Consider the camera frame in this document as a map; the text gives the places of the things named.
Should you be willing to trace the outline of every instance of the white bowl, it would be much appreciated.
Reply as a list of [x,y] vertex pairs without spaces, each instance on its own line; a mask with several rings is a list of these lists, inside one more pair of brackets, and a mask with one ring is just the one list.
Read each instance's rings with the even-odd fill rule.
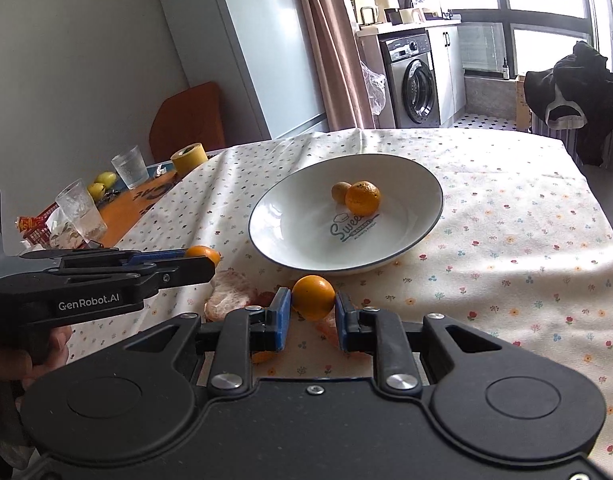
[[[372,182],[378,211],[353,216],[331,198],[336,182]],[[364,153],[324,160],[269,189],[249,219],[253,245],[272,262],[312,274],[383,266],[422,240],[440,219],[442,187],[408,158]]]

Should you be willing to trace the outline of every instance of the window frame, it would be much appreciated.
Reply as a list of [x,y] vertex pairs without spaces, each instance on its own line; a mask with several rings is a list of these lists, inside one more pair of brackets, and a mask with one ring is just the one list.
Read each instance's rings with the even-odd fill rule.
[[[502,23],[504,33],[504,50],[506,53],[507,64],[509,65],[509,77],[515,79],[518,76],[515,50],[514,28],[525,28],[525,30],[535,30],[538,32],[550,32],[552,34],[564,34],[566,36],[577,36],[584,39],[588,38],[589,44],[595,48],[597,45],[597,31],[595,25],[595,10],[591,0],[583,0],[584,18],[567,16],[565,14],[553,14],[551,12],[537,12],[535,10],[516,10],[511,9],[509,0],[497,0],[498,9],[451,9],[453,14],[460,14],[463,23],[470,22],[490,22]],[[613,62],[613,5],[608,0],[611,15],[609,17],[609,28],[611,31],[611,58]],[[467,75],[482,75],[481,70],[466,69]],[[489,72],[487,75],[500,76],[499,72]]]

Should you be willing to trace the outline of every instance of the cardboard box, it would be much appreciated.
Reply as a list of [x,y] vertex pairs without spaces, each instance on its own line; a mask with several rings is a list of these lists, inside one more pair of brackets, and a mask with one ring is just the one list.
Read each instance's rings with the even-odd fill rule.
[[531,126],[531,110],[524,98],[524,76],[515,81],[515,125],[519,132],[528,132]]

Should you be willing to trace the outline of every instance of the glass of water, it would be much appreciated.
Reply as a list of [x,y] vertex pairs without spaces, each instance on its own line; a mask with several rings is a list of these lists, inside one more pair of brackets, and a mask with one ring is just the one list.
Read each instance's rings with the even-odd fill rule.
[[148,180],[144,158],[137,146],[122,155],[114,156],[111,163],[129,189],[135,189]]
[[102,220],[81,178],[67,186],[56,197],[56,203],[84,240],[87,242],[102,240],[107,224]]

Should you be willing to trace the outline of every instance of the bowl rim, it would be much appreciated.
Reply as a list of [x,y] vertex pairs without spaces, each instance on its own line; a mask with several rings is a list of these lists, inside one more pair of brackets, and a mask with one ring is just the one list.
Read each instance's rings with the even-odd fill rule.
[[[333,270],[324,270],[324,269],[305,269],[303,267],[293,267],[293,266],[289,266],[287,264],[283,264],[281,262],[278,262],[276,260],[274,260],[272,257],[268,256],[266,253],[264,253],[264,251],[262,251],[255,243],[255,241],[253,240],[253,237],[251,236],[251,220],[253,219],[253,213],[255,212],[257,206],[259,205],[259,203],[262,201],[262,199],[267,195],[267,193],[269,193],[273,188],[275,188],[276,186],[279,186],[284,180],[288,179],[290,176],[295,175],[296,173],[299,173],[300,171],[304,171],[307,170],[308,168],[312,168],[313,166],[317,166],[318,164],[321,164],[323,162],[326,162],[328,160],[333,160],[335,158],[345,158],[347,156],[358,156],[358,155],[384,155],[384,156],[393,156],[395,158],[402,158],[404,160],[407,160],[408,162],[413,162],[414,164],[417,164],[418,166],[420,166],[421,168],[423,168],[424,171],[426,171],[427,173],[430,174],[430,176],[434,179],[434,181],[436,182],[436,184],[438,185],[438,188],[440,189],[440,210],[438,212],[438,215],[436,216],[436,219],[431,223],[430,227],[424,232],[424,234],[422,234],[420,237],[418,237],[417,239],[415,239],[411,244],[406,245],[404,248],[402,248],[401,250],[396,251],[393,254],[389,254],[389,256],[385,256],[384,258],[381,258],[380,260],[376,260],[374,262],[370,262],[368,264],[363,264],[360,266],[354,266],[354,267],[344,267],[341,269],[333,269]],[[311,164],[310,166],[306,166],[304,168],[299,169],[298,171],[294,171],[293,173],[289,173],[286,177],[282,178],[280,181],[276,182],[275,184],[273,184],[273,186],[269,187],[269,189],[267,189],[262,196],[258,199],[258,201],[255,203],[255,206],[253,206],[253,209],[251,209],[251,214],[249,216],[249,221],[246,224],[246,230],[247,230],[247,235],[249,237],[249,239],[251,240],[251,243],[253,244],[253,247],[255,247],[255,249],[267,260],[273,262],[274,264],[281,266],[281,267],[286,267],[287,269],[292,269],[292,270],[299,270],[301,272],[321,272],[323,274],[335,274],[335,273],[340,273],[340,272],[350,272],[350,271],[354,271],[354,270],[360,270],[360,269],[364,269],[365,267],[376,267],[379,266],[379,264],[391,260],[392,258],[397,258],[400,254],[402,253],[406,253],[409,249],[411,249],[414,245],[418,244],[421,240],[423,240],[424,237],[426,237],[427,234],[429,234],[432,229],[436,226],[436,224],[440,221],[440,218],[442,217],[442,212],[444,211],[444,190],[442,189],[442,185],[440,184],[440,181],[438,180],[438,178],[433,174],[433,172],[431,170],[429,170],[429,168],[427,168],[426,166],[423,166],[422,164],[420,164],[419,162],[417,162],[416,160],[412,160],[411,158],[406,158],[405,156],[400,156],[400,155],[392,155],[391,153],[350,153],[349,155],[341,155],[341,156],[332,156],[331,158],[325,158],[325,160],[320,160],[318,162],[316,162],[315,164]]]

